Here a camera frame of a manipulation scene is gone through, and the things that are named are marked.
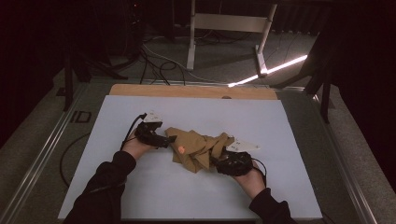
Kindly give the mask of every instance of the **person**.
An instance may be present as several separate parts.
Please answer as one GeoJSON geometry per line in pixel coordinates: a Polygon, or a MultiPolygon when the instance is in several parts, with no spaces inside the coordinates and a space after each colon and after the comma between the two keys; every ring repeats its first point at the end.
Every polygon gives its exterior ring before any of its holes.
{"type": "MultiPolygon", "coordinates": [[[[114,154],[112,162],[105,161],[99,165],[82,194],[75,200],[64,224],[120,223],[120,200],[126,177],[136,167],[136,161],[153,148],[139,142],[132,133],[121,151],[114,154]]],[[[263,223],[296,223],[290,217],[288,203],[278,203],[271,196],[271,190],[264,185],[260,171],[252,169],[246,175],[233,176],[233,179],[252,199],[249,209],[263,223]]]]}

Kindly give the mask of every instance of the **person's right arm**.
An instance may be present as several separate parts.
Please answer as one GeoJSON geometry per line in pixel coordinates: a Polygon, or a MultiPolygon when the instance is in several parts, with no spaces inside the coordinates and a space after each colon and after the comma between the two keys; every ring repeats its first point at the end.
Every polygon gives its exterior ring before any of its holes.
{"type": "Polygon", "coordinates": [[[271,190],[265,187],[262,174],[252,169],[246,175],[233,176],[233,179],[242,187],[244,192],[252,199],[249,209],[256,213],[268,224],[296,223],[290,217],[289,205],[287,202],[277,202],[271,196],[271,190]]]}

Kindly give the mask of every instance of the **crumpled fabric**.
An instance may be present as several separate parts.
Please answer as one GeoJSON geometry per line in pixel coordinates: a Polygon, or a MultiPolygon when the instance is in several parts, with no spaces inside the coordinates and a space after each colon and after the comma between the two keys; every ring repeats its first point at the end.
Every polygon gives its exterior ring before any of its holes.
{"type": "Polygon", "coordinates": [[[193,173],[209,169],[210,157],[218,159],[223,148],[234,141],[227,133],[212,137],[193,130],[186,132],[173,127],[165,130],[165,133],[168,137],[177,136],[176,141],[170,144],[174,150],[173,162],[181,163],[193,173]]]}

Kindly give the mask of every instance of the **black long-sleeve shirt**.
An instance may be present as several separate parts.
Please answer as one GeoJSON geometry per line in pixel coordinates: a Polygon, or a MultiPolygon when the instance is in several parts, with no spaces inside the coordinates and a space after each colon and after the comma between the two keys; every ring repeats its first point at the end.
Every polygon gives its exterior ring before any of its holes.
{"type": "MultiPolygon", "coordinates": [[[[134,157],[124,151],[116,152],[112,162],[100,164],[83,193],[76,199],[64,223],[120,223],[120,200],[125,189],[124,183],[135,167],[134,157]]],[[[278,203],[271,196],[270,189],[259,193],[249,208],[263,223],[296,223],[290,217],[288,203],[278,203]]]]}

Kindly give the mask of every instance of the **white tabletop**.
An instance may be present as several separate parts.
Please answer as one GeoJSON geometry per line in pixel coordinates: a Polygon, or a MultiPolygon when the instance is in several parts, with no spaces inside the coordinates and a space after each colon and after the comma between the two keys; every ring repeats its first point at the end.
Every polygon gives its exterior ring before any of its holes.
{"type": "MultiPolygon", "coordinates": [[[[265,164],[274,198],[289,203],[293,218],[321,218],[280,101],[107,96],[67,192],[60,219],[67,216],[99,164],[112,160],[133,120],[152,110],[163,118],[163,126],[157,130],[160,135],[169,127],[211,136],[225,132],[261,146],[250,154],[265,164]]],[[[214,169],[191,173],[172,162],[172,155],[171,148],[160,148],[137,162],[122,196],[123,219],[258,218],[248,209],[250,199],[232,178],[217,174],[214,169]]]]}

